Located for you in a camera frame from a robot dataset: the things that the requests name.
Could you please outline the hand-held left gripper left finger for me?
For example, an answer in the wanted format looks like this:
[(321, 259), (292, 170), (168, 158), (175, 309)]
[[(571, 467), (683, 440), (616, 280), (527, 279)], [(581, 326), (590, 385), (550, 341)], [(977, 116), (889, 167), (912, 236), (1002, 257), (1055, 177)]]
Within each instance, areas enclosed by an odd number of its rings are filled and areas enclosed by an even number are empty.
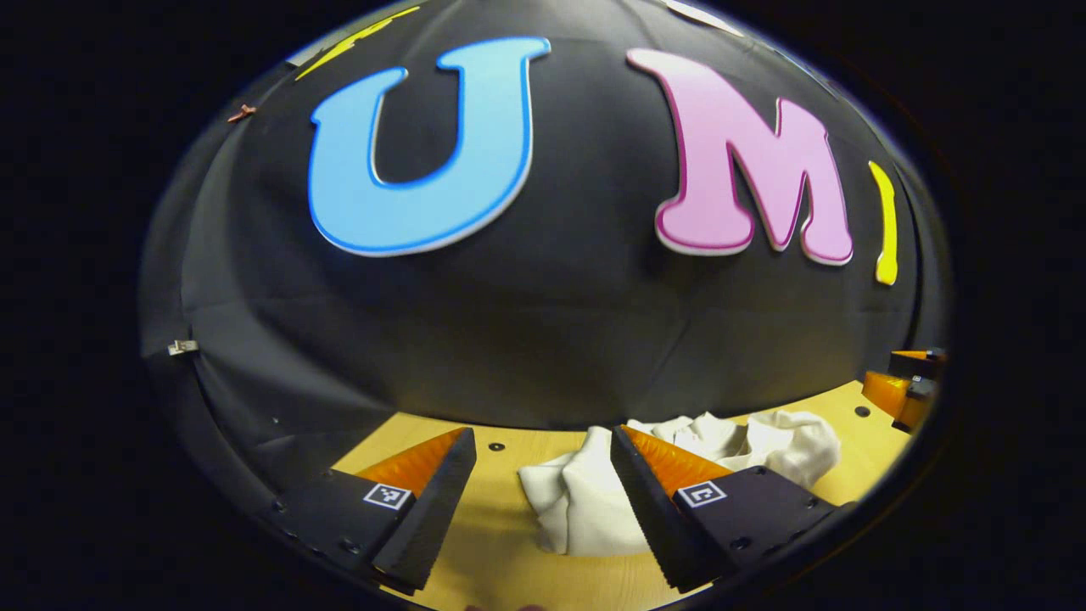
[(424, 589), (476, 464), (458, 427), (350, 474), (329, 469), (287, 491), (267, 523), (353, 580), (412, 595)]

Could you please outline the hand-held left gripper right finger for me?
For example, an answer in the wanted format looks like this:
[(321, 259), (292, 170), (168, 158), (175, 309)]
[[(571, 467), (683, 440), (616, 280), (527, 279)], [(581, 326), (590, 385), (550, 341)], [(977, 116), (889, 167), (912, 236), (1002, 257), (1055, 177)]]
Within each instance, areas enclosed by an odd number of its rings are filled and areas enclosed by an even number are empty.
[(664, 580), (682, 594), (750, 580), (849, 512), (771, 468), (732, 471), (632, 427), (613, 427), (610, 460)]

